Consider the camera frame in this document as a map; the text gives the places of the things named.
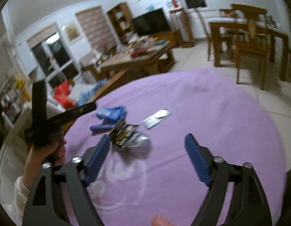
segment red garment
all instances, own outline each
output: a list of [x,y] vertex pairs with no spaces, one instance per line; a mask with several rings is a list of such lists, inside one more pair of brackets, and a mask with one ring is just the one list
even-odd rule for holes
[[66,97],[65,95],[54,95],[53,98],[57,100],[66,110],[77,107],[76,105],[74,105],[73,100]]
[[57,86],[54,89],[54,92],[56,95],[65,94],[66,96],[68,96],[69,94],[71,94],[71,90],[69,89],[67,81],[65,81],[61,85]]

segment round table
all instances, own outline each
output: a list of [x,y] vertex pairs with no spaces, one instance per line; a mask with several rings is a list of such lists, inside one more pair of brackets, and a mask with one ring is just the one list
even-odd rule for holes
[[[126,106],[129,124],[141,124],[163,108],[172,113],[150,130],[139,126],[151,141],[146,158],[136,159],[112,147],[98,180],[88,187],[106,226],[149,226],[156,214],[174,225],[192,223],[208,188],[199,181],[184,148],[188,133],[230,164],[252,163],[266,193],[273,224],[280,217],[286,162],[277,127],[257,100],[214,69],[143,78],[113,91],[97,104],[98,109]],[[66,134],[67,161],[83,155],[100,140],[102,134],[89,130],[101,123],[96,113],[80,117]],[[226,218],[230,199],[228,192],[218,224]],[[77,224],[73,212],[68,213]]]

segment television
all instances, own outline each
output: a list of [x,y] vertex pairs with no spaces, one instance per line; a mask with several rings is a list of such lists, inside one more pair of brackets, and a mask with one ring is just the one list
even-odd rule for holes
[[134,18],[133,25],[139,36],[170,31],[162,8]]

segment white round object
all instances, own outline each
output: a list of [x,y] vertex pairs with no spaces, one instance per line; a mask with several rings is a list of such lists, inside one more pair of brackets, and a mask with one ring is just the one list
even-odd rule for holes
[[161,111],[158,111],[157,113],[155,113],[155,117],[156,118],[162,118],[162,117],[166,116],[167,114],[168,114],[168,111],[161,110]]

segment framed picture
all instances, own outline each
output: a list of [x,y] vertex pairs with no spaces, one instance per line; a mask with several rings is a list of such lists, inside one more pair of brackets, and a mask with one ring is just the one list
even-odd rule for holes
[[62,26],[62,30],[65,33],[70,44],[73,44],[83,38],[82,32],[80,31],[78,22],[76,20],[73,20],[68,24]]

